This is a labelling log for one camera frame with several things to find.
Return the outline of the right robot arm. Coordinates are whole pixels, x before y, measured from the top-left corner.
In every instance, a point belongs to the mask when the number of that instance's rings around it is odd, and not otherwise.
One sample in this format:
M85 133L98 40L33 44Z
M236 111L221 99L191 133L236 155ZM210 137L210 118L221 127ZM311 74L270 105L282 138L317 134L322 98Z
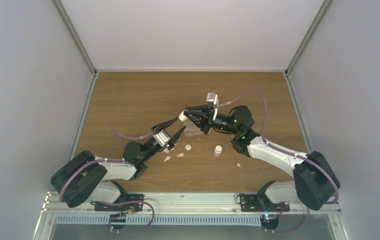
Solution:
M318 211L323 205L338 202L340 183L324 155L297 152L267 140L252 129L255 121L248 107L234 107L228 115L218 113L214 105L188 107L178 118L191 121L204 134L215 130L234 135L231 143L236 152L269 163L293 178L290 182L267 183L258 192L261 204L295 201Z

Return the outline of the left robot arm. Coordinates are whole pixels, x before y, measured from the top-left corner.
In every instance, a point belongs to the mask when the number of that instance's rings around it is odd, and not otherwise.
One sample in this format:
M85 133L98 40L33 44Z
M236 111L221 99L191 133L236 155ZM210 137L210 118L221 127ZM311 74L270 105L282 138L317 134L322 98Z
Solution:
M174 148L185 128L182 127L174 135L168 134L166 129L176 121L185 120L185 116L179 116L155 125L145 143L128 142L121 159L98 157L88 150L80 152L50 179L59 193L59 200L70 208L78 207L87 200L118 200L124 190L112 181L130 181L141 177L147 169L146 162L155 154Z

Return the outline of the clear plastic pill organizer box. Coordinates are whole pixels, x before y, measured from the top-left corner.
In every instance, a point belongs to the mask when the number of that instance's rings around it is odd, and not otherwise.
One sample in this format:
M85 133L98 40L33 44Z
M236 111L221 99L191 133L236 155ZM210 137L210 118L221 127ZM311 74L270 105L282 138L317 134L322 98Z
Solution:
M184 129L184 135L187 137L191 137L191 136L193 137L193 136L203 134L203 132L200 130L200 128L190 120L183 122L183 126L186 127Z

